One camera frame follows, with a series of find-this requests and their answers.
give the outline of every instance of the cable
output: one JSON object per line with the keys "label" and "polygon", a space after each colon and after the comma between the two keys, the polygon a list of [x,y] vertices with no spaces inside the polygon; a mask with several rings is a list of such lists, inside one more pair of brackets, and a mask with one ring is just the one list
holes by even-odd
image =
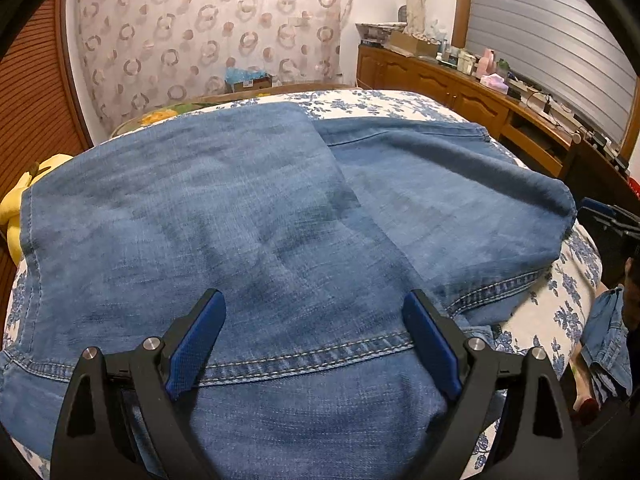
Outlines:
{"label": "cable", "polygon": [[[527,97],[527,100],[525,101],[524,105],[525,105],[527,108],[529,108],[530,110],[533,110],[535,113],[537,113],[537,114],[539,115],[539,114],[540,114],[540,112],[539,112],[538,110],[536,110],[533,106],[529,106],[529,100],[530,100],[534,95],[536,95],[536,94],[542,94],[542,95],[546,95],[546,96],[548,96],[548,94],[544,93],[543,91],[537,90],[537,91],[533,92],[533,94],[531,94],[529,97]],[[548,113],[548,114],[547,114],[547,116],[548,116],[550,119],[552,119],[552,121],[549,121],[548,119],[547,119],[547,121],[548,121],[548,122],[550,122],[550,123],[551,123],[551,125],[552,125],[554,128],[556,128],[556,129],[558,129],[558,128],[559,128],[560,130],[562,130],[564,133],[568,134],[569,136],[572,136],[573,134],[578,133],[578,131],[579,131],[579,129],[580,129],[580,128],[577,128],[575,131],[571,132],[571,131],[569,131],[567,128],[565,128],[564,126],[562,126],[562,124],[561,124],[561,123],[559,123],[559,121],[558,121],[555,117],[553,117],[553,111],[554,111],[554,110],[553,110],[553,108],[551,108],[550,113]]]}

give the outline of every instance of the floral bedspread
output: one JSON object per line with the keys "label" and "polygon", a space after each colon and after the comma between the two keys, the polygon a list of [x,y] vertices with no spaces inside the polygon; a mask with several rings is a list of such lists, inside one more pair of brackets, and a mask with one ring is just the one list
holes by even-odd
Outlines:
{"label": "floral bedspread", "polygon": [[[282,101],[301,105],[306,113],[315,119],[378,116],[418,121],[465,121],[452,110],[418,94],[360,89],[266,96],[216,105],[192,113],[210,113],[224,108]],[[118,139],[119,137],[108,142],[118,142]],[[493,142],[497,149],[511,156],[518,165],[526,167],[501,144]],[[11,344],[17,338],[20,329],[19,313],[24,305],[26,273],[27,267],[23,260],[9,297],[3,346]],[[560,258],[551,265],[546,275],[531,287],[529,297],[517,308],[511,319],[498,329],[497,349],[525,354],[533,346],[542,346],[560,376],[582,335],[601,273],[602,263],[595,245],[584,228],[576,222],[570,236],[562,243]],[[481,434],[463,478],[478,473],[484,467],[494,441],[497,424],[492,424]],[[48,478],[49,462],[21,444],[16,444],[33,468],[43,478]]]}

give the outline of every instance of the shelf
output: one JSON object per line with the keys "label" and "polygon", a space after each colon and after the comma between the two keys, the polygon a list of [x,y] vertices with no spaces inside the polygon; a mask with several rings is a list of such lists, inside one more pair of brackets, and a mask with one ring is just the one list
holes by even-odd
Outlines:
{"label": "shelf", "polygon": [[552,176],[558,177],[562,170],[562,163],[553,155],[547,153],[543,148],[536,144],[535,141],[529,139],[523,132],[517,130],[510,124],[505,124],[500,130],[500,134],[504,135],[519,148],[528,153],[535,161],[545,168]]}

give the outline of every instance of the cabinet door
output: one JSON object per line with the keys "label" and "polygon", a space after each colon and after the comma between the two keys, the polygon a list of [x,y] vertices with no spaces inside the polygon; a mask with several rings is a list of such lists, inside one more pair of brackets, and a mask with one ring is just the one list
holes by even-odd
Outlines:
{"label": "cabinet door", "polygon": [[463,84],[453,88],[451,109],[467,121],[482,124],[495,139],[508,114],[506,106]]}
{"label": "cabinet door", "polygon": [[361,47],[358,56],[358,83],[369,90],[376,88],[376,79],[380,69],[376,56]]}
{"label": "cabinet door", "polygon": [[418,94],[426,95],[441,105],[450,106],[454,82],[446,74],[441,74],[428,67],[417,66],[414,89]]}
{"label": "cabinet door", "polygon": [[406,60],[389,59],[384,66],[384,75],[380,88],[385,90],[408,90],[414,74],[410,71]]}

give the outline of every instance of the pink bottle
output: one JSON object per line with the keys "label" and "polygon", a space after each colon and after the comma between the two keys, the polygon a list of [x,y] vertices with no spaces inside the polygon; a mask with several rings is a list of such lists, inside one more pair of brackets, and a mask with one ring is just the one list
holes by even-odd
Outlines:
{"label": "pink bottle", "polygon": [[483,75],[491,75],[495,72],[494,55],[494,51],[490,48],[486,48],[484,50],[484,56],[482,56],[480,61],[478,61],[476,77],[480,78]]}

